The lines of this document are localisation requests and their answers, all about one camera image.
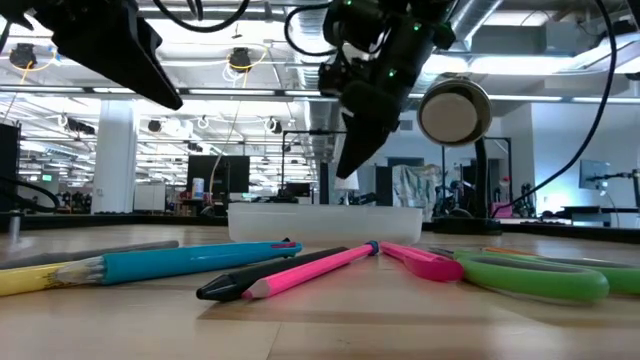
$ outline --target blue pen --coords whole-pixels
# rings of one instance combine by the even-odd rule
[[[71,284],[114,285],[292,257],[301,250],[301,244],[285,241],[105,254],[69,264],[56,272],[56,278]]]

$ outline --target white pillar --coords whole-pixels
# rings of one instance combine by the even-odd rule
[[[102,101],[92,214],[133,211],[139,124],[133,101]]]

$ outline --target black pen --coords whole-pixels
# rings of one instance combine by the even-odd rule
[[[200,300],[233,301],[240,299],[242,293],[251,287],[256,281],[279,272],[293,269],[312,261],[320,260],[327,256],[349,250],[346,247],[337,247],[329,250],[297,256],[295,258],[280,260],[270,264],[256,265],[247,269],[234,271],[220,275],[212,282],[196,291]]]

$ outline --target desk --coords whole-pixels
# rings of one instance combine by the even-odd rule
[[[186,245],[228,241],[223,227],[164,225],[25,231],[19,243],[3,236],[0,258],[171,239]],[[640,262],[640,247],[635,245],[521,234],[424,233],[417,247],[427,246],[502,246],[542,255]],[[421,280],[394,259],[378,256],[268,300],[197,300],[195,290],[218,273],[0,298],[3,358],[640,358],[638,299],[610,298],[577,308],[522,301],[466,283]]]
[[[565,212],[574,222],[601,222],[604,227],[611,227],[611,214],[637,214],[637,208],[600,208],[597,206],[565,206]]]

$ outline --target monitor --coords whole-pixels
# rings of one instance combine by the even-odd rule
[[[209,182],[211,179],[211,171],[218,159],[217,155],[193,155],[189,156],[189,166],[187,168],[187,191],[191,191],[194,178],[204,179],[204,191],[209,191]],[[223,156],[216,169],[214,176],[214,187],[230,193],[248,193],[249,192],[249,170],[251,167],[251,158],[249,156]]]
[[[311,184],[310,183],[287,183],[286,190],[289,194],[295,197],[310,197],[311,196]]]

